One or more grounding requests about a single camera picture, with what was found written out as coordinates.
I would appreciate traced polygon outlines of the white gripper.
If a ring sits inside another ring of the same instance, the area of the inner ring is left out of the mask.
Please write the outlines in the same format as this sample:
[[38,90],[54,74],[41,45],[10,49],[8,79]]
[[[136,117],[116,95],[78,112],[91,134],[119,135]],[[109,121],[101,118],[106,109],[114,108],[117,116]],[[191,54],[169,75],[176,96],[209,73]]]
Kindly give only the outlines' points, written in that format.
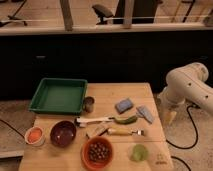
[[162,111],[165,114],[165,124],[170,125],[176,117],[177,112],[173,111],[184,103],[184,97],[170,89],[164,89],[159,94]]

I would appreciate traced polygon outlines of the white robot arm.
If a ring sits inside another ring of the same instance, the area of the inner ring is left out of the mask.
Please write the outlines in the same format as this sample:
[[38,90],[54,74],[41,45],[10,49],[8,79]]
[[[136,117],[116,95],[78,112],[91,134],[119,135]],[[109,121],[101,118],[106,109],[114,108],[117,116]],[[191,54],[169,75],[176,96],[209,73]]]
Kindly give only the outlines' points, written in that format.
[[184,104],[185,100],[213,114],[213,88],[205,83],[208,77],[207,67],[199,62],[172,69],[167,73],[167,86],[159,94],[163,125],[167,126],[174,120],[174,109]]

